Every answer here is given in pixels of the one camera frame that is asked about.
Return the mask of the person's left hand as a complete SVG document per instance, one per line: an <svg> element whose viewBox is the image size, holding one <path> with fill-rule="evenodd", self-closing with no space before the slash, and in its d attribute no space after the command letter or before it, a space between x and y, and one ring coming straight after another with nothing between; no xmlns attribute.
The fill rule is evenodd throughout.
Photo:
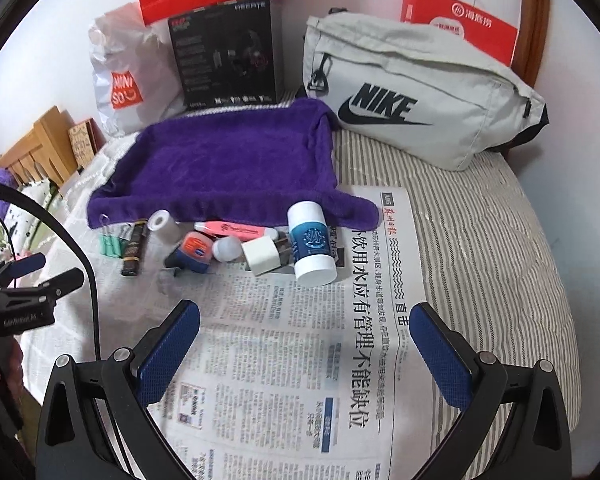
<svg viewBox="0 0 600 480"><path fill-rule="evenodd" d="M14 338L10 340L10 353L8 358L8 367L6 374L6 384L12 394L12 398L16 403L19 403L23 393L23 369L22 369L23 353Z"/></svg>

